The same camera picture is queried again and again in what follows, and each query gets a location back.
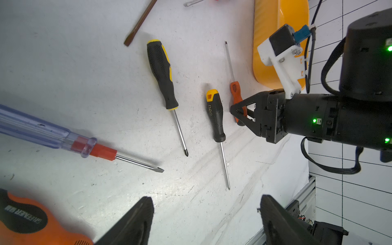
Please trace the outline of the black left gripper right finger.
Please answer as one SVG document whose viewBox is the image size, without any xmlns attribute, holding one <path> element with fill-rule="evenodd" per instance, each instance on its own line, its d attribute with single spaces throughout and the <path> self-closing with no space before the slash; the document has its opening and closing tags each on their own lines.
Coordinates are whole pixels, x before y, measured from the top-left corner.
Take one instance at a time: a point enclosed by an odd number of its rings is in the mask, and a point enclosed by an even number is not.
<svg viewBox="0 0 392 245">
<path fill-rule="evenodd" d="M 260 214 L 267 245 L 319 244 L 300 220 L 290 215 L 272 196 L 262 196 Z"/>
</svg>

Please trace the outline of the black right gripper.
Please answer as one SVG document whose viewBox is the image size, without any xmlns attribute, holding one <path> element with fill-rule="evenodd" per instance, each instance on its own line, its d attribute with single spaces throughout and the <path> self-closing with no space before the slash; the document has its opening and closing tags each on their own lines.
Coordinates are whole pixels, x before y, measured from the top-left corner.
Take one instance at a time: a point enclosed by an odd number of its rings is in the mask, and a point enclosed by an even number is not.
<svg viewBox="0 0 392 245">
<path fill-rule="evenodd" d="M 283 129 L 283 111 L 286 103 L 282 89 L 259 92 L 230 107 L 230 113 L 241 121 L 256 136 L 277 144 L 287 133 Z M 259 118 L 249 119 L 239 110 L 251 104 L 256 105 Z"/>
</svg>

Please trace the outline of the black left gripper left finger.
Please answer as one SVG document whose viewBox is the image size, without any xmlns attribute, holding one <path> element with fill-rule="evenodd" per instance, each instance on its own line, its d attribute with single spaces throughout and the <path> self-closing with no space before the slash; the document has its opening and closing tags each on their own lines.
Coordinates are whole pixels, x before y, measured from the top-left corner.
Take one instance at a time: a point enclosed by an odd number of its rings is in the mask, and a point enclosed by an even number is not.
<svg viewBox="0 0 392 245">
<path fill-rule="evenodd" d="M 142 197 L 97 245 L 147 245 L 154 216 L 151 197 Z"/>
</svg>

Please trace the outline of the slim orange screwdriver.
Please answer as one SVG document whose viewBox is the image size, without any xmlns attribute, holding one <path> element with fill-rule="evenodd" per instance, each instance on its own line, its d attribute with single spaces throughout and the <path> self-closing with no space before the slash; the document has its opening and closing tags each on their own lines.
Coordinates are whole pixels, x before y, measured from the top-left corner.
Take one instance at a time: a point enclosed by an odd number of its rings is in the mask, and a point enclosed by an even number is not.
<svg viewBox="0 0 392 245">
<path fill-rule="evenodd" d="M 234 77 L 234 72 L 233 72 L 232 62 L 231 62 L 231 58 L 230 58 L 228 43 L 226 41 L 225 41 L 225 48 L 226 48 L 227 59 L 228 59 L 229 68 L 230 68 L 230 72 L 231 72 L 231 78 L 233 80 L 230 83 L 230 91 L 233 96 L 233 103 L 237 104 L 237 103 L 243 101 L 243 98 L 241 96 L 241 87 L 240 87 L 239 82 Z M 245 117 L 247 117 L 247 107 L 243 107 L 242 111 L 243 111 L 243 115 Z M 239 121 L 237 118 L 235 118 L 235 120 L 236 120 L 237 125 L 242 126 L 242 127 L 245 126 L 245 124 L 243 122 Z"/>
</svg>

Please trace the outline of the black yellow deli screwdriver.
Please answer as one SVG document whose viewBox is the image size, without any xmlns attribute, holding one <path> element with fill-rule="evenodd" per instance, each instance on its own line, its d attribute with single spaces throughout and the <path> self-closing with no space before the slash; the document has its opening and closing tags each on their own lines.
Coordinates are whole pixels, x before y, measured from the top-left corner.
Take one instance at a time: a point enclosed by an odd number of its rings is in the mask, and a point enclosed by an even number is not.
<svg viewBox="0 0 392 245">
<path fill-rule="evenodd" d="M 225 176 L 226 176 L 226 185 L 227 188 L 230 190 L 231 186 L 230 186 L 227 162 L 226 162 L 226 157 L 225 157 L 224 147 L 223 147 L 223 142 L 226 140 L 226 135 L 224 133 L 224 128 L 223 128 L 224 111 L 223 111 L 223 105 L 219 92 L 216 89 L 212 89 L 207 92 L 206 109 L 207 109 L 208 117 L 212 124 L 213 138 L 215 142 L 219 143 L 220 145 L 220 150 L 221 150 L 220 152 L 222 155 Z"/>
</svg>

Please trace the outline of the large orange black screwdriver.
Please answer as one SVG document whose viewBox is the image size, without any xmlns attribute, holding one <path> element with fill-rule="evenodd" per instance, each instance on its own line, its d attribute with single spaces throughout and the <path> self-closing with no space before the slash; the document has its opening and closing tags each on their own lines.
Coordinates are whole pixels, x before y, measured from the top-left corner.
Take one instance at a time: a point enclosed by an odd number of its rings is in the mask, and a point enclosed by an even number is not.
<svg viewBox="0 0 392 245">
<path fill-rule="evenodd" d="M 41 203 L 1 189 L 2 245 L 92 245 L 85 235 L 67 231 Z"/>
</svg>

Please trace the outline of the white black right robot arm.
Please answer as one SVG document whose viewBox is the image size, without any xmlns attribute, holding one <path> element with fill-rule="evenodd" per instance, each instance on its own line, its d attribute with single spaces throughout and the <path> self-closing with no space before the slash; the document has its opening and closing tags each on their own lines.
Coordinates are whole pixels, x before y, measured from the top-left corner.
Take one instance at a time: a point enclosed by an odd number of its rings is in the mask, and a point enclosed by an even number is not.
<svg viewBox="0 0 392 245">
<path fill-rule="evenodd" d="M 258 46 L 261 61 L 273 66 L 281 89 L 259 92 L 231 106 L 231 114 L 255 135 L 277 143 L 287 134 L 378 150 L 392 160 L 392 11 L 385 9 L 348 26 L 321 72 L 325 94 L 303 94 L 300 42 L 315 28 L 283 25 Z"/>
</svg>

